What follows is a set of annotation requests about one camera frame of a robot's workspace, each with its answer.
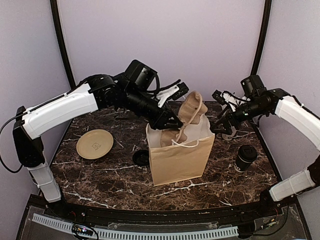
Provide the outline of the brown cardboard cup carrier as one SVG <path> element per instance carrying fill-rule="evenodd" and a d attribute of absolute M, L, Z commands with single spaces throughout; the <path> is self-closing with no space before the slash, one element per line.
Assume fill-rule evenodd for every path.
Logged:
<path fill-rule="evenodd" d="M 167 147 L 172 145 L 172 140 L 181 144 L 187 141 L 185 134 L 186 127 L 193 127 L 200 123 L 201 116 L 208 111 L 207 106 L 203 103 L 203 97 L 198 91 L 191 92 L 178 111 L 178 118 L 183 123 L 179 129 L 163 130 L 160 136 L 160 146 Z"/>

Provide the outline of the white cup holding straws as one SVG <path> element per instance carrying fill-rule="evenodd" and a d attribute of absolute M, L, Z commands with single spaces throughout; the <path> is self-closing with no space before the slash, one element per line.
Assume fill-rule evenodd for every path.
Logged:
<path fill-rule="evenodd" d="M 237 130 L 234 127 L 231 127 L 230 130 L 231 130 L 230 134 L 226 134 L 226 133 L 221 134 L 221 137 L 223 140 L 225 140 L 225 141 L 232 141 L 233 140 L 234 136 L 237 133 Z"/>

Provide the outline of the black cup lid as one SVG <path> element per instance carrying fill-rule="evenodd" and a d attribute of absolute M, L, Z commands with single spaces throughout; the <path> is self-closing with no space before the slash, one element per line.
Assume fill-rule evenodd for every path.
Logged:
<path fill-rule="evenodd" d="M 258 153 L 252 145 L 246 144 L 239 147 L 238 157 L 244 162 L 252 163 L 257 159 Z"/>

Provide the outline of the brown paper bag white handles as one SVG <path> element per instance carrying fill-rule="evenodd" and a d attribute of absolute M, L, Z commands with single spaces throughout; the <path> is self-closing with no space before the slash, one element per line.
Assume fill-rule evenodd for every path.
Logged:
<path fill-rule="evenodd" d="M 146 126 L 149 165 L 154 186 L 199 178 L 203 175 L 215 140 L 206 115 L 199 124 L 188 125 L 184 133 L 187 139 L 181 143 L 172 138 L 169 145 L 161 147 L 161 130 Z"/>

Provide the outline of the single black paper cup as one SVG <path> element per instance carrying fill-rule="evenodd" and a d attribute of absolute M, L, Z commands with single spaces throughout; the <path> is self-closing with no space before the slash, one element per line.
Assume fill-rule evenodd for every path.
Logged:
<path fill-rule="evenodd" d="M 234 168 L 237 172 L 243 173 L 256 159 L 242 159 L 240 156 L 237 156 L 234 162 Z"/>

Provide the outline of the stack of black cup lids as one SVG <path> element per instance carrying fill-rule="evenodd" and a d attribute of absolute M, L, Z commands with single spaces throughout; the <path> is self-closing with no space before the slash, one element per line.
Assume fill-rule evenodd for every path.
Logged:
<path fill-rule="evenodd" d="M 146 149 L 136 151 L 132 156 L 132 161 L 135 165 L 140 167 L 149 166 L 149 151 Z"/>

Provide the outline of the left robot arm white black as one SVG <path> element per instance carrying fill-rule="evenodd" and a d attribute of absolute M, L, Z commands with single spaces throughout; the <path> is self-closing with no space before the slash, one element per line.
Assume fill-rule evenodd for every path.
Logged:
<path fill-rule="evenodd" d="M 182 121 L 167 105 L 168 100 L 184 96 L 189 88 L 181 80 L 154 90 L 158 73 L 144 63 L 133 60 L 117 75 L 95 74 L 82 80 L 74 89 L 34 107 L 19 107 L 11 119 L 12 135 L 18 160 L 27 168 L 51 210 L 67 218 L 70 206 L 44 157 L 43 133 L 76 117 L 114 107 L 143 117 L 154 130 L 177 130 Z"/>

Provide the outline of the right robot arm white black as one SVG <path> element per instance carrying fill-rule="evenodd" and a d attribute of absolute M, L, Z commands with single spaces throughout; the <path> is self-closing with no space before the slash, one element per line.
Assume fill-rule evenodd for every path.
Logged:
<path fill-rule="evenodd" d="M 275 115 L 306 136 L 318 149 L 320 147 L 320 118 L 307 109 L 298 99 L 281 88 L 268 90 L 259 75 L 241 81 L 244 97 L 229 91 L 215 90 L 212 97 L 226 106 L 219 120 L 210 124 L 213 133 L 232 135 L 240 123 L 254 117 Z M 260 195 L 255 213 L 266 217 L 275 208 L 275 202 L 310 191 L 320 185 L 320 160 L 317 158 L 306 169 L 278 182 Z"/>

